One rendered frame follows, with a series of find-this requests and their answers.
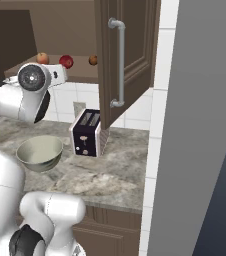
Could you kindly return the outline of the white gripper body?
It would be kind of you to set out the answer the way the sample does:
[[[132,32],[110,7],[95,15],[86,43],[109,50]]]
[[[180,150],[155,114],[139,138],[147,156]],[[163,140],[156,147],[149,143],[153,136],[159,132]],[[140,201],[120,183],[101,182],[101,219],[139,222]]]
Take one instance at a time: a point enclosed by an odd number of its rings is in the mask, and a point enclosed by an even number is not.
[[[63,65],[59,65],[59,80],[60,83],[63,84],[67,81],[68,76],[66,72],[66,68]]]

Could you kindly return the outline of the red apple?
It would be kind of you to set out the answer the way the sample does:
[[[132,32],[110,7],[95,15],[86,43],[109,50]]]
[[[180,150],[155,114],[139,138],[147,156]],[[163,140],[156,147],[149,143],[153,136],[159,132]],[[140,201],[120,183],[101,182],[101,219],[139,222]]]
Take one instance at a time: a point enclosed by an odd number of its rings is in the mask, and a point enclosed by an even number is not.
[[[63,65],[66,69],[70,69],[74,64],[74,61],[70,55],[63,55],[60,57],[59,63]]]

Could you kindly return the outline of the black and white toaster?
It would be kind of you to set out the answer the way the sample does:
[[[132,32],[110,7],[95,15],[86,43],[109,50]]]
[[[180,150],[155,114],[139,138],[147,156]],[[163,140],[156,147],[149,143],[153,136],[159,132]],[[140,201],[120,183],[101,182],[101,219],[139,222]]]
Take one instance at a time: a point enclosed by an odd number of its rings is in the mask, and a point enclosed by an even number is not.
[[[100,157],[107,144],[110,131],[101,128],[100,111],[83,109],[69,128],[75,155]]]

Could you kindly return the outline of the grey wall outlet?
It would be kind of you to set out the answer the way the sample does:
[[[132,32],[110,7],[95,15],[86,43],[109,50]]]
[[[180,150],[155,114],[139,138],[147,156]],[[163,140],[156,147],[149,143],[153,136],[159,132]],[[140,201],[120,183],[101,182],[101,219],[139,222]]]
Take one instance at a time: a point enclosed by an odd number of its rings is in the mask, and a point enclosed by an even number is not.
[[[73,107],[75,116],[78,116],[86,108],[86,104],[84,102],[74,102]]]

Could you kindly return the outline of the pale green bowl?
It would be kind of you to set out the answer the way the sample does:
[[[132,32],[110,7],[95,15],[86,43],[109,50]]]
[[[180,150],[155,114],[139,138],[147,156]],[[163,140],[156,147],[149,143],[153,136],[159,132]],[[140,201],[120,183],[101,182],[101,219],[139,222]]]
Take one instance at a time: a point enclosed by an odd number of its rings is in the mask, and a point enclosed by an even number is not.
[[[58,164],[62,151],[63,143],[58,137],[41,135],[23,142],[16,151],[16,157],[27,169],[41,173]]]

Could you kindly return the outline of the brown base cabinet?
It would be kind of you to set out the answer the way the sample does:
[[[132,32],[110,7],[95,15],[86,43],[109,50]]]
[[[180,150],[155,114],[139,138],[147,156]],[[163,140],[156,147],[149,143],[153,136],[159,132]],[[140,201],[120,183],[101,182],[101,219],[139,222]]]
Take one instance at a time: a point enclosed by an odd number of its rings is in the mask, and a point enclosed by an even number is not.
[[[140,214],[87,206],[72,230],[87,256],[138,256],[140,226]]]

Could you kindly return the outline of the orange-red peach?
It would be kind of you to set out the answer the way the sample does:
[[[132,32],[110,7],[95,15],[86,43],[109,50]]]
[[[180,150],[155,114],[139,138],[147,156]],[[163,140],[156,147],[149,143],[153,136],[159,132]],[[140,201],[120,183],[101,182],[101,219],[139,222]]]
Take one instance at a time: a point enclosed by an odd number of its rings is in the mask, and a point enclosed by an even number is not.
[[[36,57],[36,61],[39,64],[48,64],[49,63],[49,57],[46,53],[38,53]]]

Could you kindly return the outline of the plain brown cabinet door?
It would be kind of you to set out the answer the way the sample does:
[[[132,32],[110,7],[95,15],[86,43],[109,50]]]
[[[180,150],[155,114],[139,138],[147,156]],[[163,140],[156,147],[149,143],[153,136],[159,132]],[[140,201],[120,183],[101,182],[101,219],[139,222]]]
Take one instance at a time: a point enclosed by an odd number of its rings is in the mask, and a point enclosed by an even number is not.
[[[37,53],[27,10],[0,10],[0,79],[4,72]]]

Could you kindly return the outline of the brown wall cabinet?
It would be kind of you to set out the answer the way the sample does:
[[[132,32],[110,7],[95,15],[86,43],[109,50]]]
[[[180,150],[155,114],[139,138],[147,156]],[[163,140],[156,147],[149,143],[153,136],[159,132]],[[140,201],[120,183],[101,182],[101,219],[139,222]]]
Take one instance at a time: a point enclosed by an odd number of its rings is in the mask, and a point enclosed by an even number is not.
[[[0,10],[27,10],[31,17],[37,53],[4,72],[17,73],[21,65],[36,60],[39,52],[57,64],[70,55],[74,65],[67,70],[70,82],[96,83],[98,71],[88,59],[97,53],[93,0],[0,0]]]

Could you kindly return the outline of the grey fridge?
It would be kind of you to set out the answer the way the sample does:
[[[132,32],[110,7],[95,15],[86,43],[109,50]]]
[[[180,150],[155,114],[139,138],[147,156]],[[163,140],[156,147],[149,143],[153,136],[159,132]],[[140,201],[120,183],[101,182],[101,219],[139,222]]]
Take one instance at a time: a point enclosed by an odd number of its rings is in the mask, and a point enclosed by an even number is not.
[[[226,256],[226,0],[162,0],[146,256]]]

